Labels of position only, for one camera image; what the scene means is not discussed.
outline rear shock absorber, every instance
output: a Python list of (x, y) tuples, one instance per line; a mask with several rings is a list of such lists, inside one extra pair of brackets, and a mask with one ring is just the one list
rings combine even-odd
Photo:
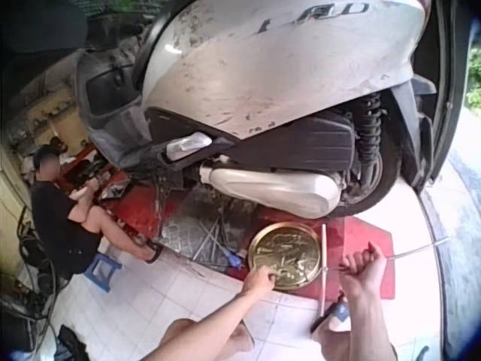
[(361, 187), (371, 184), (381, 142), (381, 99), (379, 93), (356, 99), (352, 110), (358, 133), (356, 148), (361, 163)]

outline blue plastic stool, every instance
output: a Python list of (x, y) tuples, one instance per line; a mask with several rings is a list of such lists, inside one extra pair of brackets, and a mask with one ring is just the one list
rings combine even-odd
[[(104, 276), (101, 272), (98, 273), (98, 275), (94, 275), (94, 271), (99, 265), (100, 261), (103, 261), (111, 266), (110, 271), (108, 272), (107, 276)], [(111, 259), (109, 256), (98, 252), (95, 255), (95, 258), (93, 259), (93, 262), (90, 264), (89, 268), (83, 273), (85, 277), (90, 279), (94, 284), (102, 288), (105, 292), (110, 292), (110, 279), (113, 276), (113, 273), (117, 269), (121, 269), (122, 265), (113, 259)]]

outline coil spring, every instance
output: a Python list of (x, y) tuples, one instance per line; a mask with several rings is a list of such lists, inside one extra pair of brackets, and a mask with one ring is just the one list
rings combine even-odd
[(363, 96), (354, 101), (354, 127), (358, 133), (356, 142), (359, 162), (373, 165), (379, 154), (381, 142), (381, 99), (379, 93)]

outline white scooter body panel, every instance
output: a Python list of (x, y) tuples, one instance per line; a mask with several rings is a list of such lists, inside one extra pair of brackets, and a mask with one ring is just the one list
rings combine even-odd
[(197, 0), (162, 33), (144, 109), (240, 139), (408, 81), (417, 0)]

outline tiled floor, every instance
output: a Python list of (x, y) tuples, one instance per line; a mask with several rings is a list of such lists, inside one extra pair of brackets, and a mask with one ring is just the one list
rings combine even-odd
[[(413, 191), (398, 181), (373, 209), (359, 215), (393, 234), (396, 253), (431, 242), (422, 209)], [(172, 253), (163, 253), (154, 265), (126, 253), (114, 275), (110, 293), (84, 276), (75, 276), (60, 296), (53, 325), (64, 323), (87, 344), (91, 359), (137, 360), (159, 343), (176, 319), (200, 320), (230, 300), (239, 281), (197, 265)], [(432, 250), (396, 261), (396, 299), (383, 302), (391, 342), (399, 360), (412, 360), (430, 346), (425, 361), (440, 359), (440, 292)], [(317, 303), (272, 292), (246, 316), (256, 348), (235, 361), (321, 360), (319, 345), (308, 338)], [(48, 335), (43, 359), (52, 359), (53, 337)]]

